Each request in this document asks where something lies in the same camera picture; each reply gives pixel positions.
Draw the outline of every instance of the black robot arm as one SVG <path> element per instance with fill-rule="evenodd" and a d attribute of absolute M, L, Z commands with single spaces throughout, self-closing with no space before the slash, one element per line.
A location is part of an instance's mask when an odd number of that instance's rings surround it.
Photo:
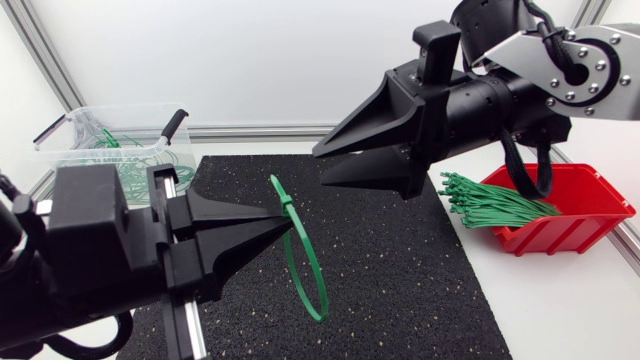
<path fill-rule="evenodd" d="M 110 356 L 131 335 L 129 310 L 161 300 L 169 358 L 208 358 L 197 304 L 219 300 L 227 280 L 293 224 L 192 190 L 176 196 L 170 165 L 148 174 L 151 206 L 135 210 L 113 165 L 60 168 L 52 202 L 5 191 L 13 211 L 0 207 L 0 357 L 28 359 L 43 344 L 70 358 Z M 26 246 L 14 253 L 22 229 Z M 57 335 L 110 316 L 119 330 L 105 346 Z"/>
<path fill-rule="evenodd" d="M 543 20 L 537 26 L 534 16 Z M 639 29 L 568 31 L 529 0 L 465 0 L 450 23 L 418 27 L 418 60 L 387 71 L 378 90 L 314 147 L 316 157 L 364 150 L 322 183 L 408 199 L 421 194 L 432 163 L 499 140 L 520 193 L 546 197 L 549 151 L 567 140 L 569 116 L 640 119 L 640 88 L 628 86 L 640 69 L 623 57 L 640 44 Z M 453 69 L 460 42 L 464 73 Z M 472 71 L 481 66 L 486 74 Z M 537 182 L 516 142 L 537 148 Z"/>

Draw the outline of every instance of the metal plate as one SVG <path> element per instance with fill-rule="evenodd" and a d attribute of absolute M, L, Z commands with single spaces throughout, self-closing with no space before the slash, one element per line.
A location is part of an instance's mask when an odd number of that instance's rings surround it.
<path fill-rule="evenodd" d="M 632 31 L 640 29 L 639 25 L 626 24 L 624 30 L 615 26 L 588 26 L 575 30 L 576 41 L 582 39 L 600 39 L 611 44 L 618 53 L 621 72 L 620 79 L 616 79 L 616 87 L 611 93 L 598 103 L 591 106 L 593 114 L 587 116 L 584 107 L 572 107 L 556 103 L 553 111 L 572 117 L 595 117 L 611 120 L 640 120 L 640 36 Z M 619 42 L 612 43 L 611 39 L 618 35 Z M 628 76 L 629 83 L 622 85 L 622 77 Z"/>
<path fill-rule="evenodd" d="M 487 51 L 485 57 L 533 82 L 561 101 L 581 103 L 591 100 L 598 95 L 611 75 L 611 66 L 597 71 L 596 65 L 599 61 L 609 64 L 609 58 L 604 51 L 593 45 L 570 41 L 565 41 L 565 44 L 573 61 L 589 69 L 589 78 L 582 85 L 573 86 L 565 81 L 564 74 L 551 61 L 538 36 L 514 34 Z M 594 84 L 598 90 L 592 93 L 589 89 Z"/>

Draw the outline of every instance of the green wire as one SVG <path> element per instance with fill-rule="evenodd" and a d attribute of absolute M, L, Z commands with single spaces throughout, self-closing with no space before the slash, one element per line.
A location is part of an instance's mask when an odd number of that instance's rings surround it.
<path fill-rule="evenodd" d="M 451 196 L 451 212 L 461 214 L 468 228 L 485 226 L 522 227 L 545 216 L 561 213 L 543 201 L 530 201 L 513 189 L 478 184 L 456 173 L 442 173 L 447 180 L 440 195 Z"/>
<path fill-rule="evenodd" d="M 316 311 L 316 309 L 311 304 L 307 293 L 304 291 L 302 287 L 302 283 L 300 282 L 300 277 L 298 276 L 298 270 L 296 269 L 295 260 L 293 258 L 293 249 L 291 248 L 291 237 L 289 235 L 290 231 L 287 231 L 284 234 L 284 250 L 287 255 L 287 263 L 289 264 L 289 272 L 291 273 L 291 277 L 293 278 L 293 282 L 296 285 L 296 290 L 298 291 L 298 295 L 304 304 L 304 307 L 307 309 L 311 317 L 317 322 L 323 322 L 327 319 L 329 315 L 329 298 L 327 296 L 327 289 L 324 285 L 324 278 L 322 277 L 322 270 L 320 270 L 320 263 L 318 262 L 318 258 L 316 257 L 316 253 L 313 250 L 313 246 L 311 245 L 311 241 L 309 240 L 309 236 L 307 235 L 307 231 L 304 229 L 302 225 L 302 221 L 300 221 L 300 217 L 296 212 L 296 209 L 293 207 L 293 198 L 284 191 L 284 188 L 280 184 L 280 181 L 275 175 L 271 175 L 271 183 L 276 188 L 276 192 L 278 196 L 280 196 L 280 203 L 282 204 L 282 210 L 284 212 L 284 216 L 290 217 L 293 221 L 293 225 L 300 236 L 300 240 L 302 241 L 302 245 L 304 246 L 304 250 L 307 253 L 307 257 L 309 258 L 309 263 L 311 264 L 311 269 L 313 270 L 313 275 L 316 278 L 316 285 L 318 286 L 318 293 L 320 294 L 320 313 Z"/>
<path fill-rule="evenodd" d="M 107 129 L 101 130 L 104 139 L 93 134 L 93 137 L 97 141 L 90 146 L 92 149 L 105 148 L 121 148 L 120 142 L 109 132 Z M 130 141 L 136 147 L 143 147 L 141 143 L 132 139 L 131 137 L 122 134 L 126 140 Z M 190 166 L 180 165 L 180 160 L 176 154 L 167 150 L 163 153 L 168 156 L 168 162 L 174 164 L 176 174 L 178 175 L 178 183 L 176 184 L 176 192 L 181 192 L 189 188 L 191 181 L 195 176 L 195 169 Z M 95 160 L 97 163 L 104 162 L 104 160 Z M 146 204 L 149 202 L 149 184 L 147 182 L 147 168 L 151 166 L 161 165 L 167 161 L 164 161 L 161 156 L 154 156 L 151 158 L 129 158 L 124 159 L 113 158 L 108 159 L 108 162 L 115 163 L 120 174 L 120 182 L 125 193 L 125 197 L 129 204 Z"/>

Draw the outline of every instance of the black rubber mat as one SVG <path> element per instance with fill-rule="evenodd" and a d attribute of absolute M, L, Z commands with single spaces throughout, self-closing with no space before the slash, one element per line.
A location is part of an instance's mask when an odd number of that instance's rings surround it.
<path fill-rule="evenodd" d="M 319 185 L 340 159 L 205 157 L 193 187 L 202 196 L 279 208 L 278 176 L 311 236 L 330 302 L 314 322 L 290 282 L 282 241 L 239 271 L 223 299 L 201 306 L 214 358 L 510 359 L 509 350 L 433 186 L 403 201 L 394 193 Z M 299 241 L 299 272 L 318 296 Z M 158 304 L 138 309 L 118 359 L 164 359 Z"/>

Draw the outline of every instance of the white table surface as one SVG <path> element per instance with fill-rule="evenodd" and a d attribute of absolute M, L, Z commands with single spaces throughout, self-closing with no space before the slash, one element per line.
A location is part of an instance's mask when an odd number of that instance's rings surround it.
<path fill-rule="evenodd" d="M 194 144 L 194 153 L 198 162 L 204 155 L 308 154 L 314 144 Z M 535 160 L 530 152 L 521 153 L 525 161 Z M 433 164 L 429 174 L 440 189 L 442 171 L 480 181 L 503 161 L 502 148 L 493 144 Z M 447 199 L 442 201 L 448 209 Z M 635 347 L 640 278 L 607 239 L 583 255 L 515 257 L 502 250 L 489 230 L 468 230 L 458 215 L 449 216 L 514 359 L 640 358 Z M 115 321 L 106 319 L 65 334 L 97 346 L 108 342 L 115 329 Z M 62 359 L 56 355 L 46 349 L 36 359 Z"/>

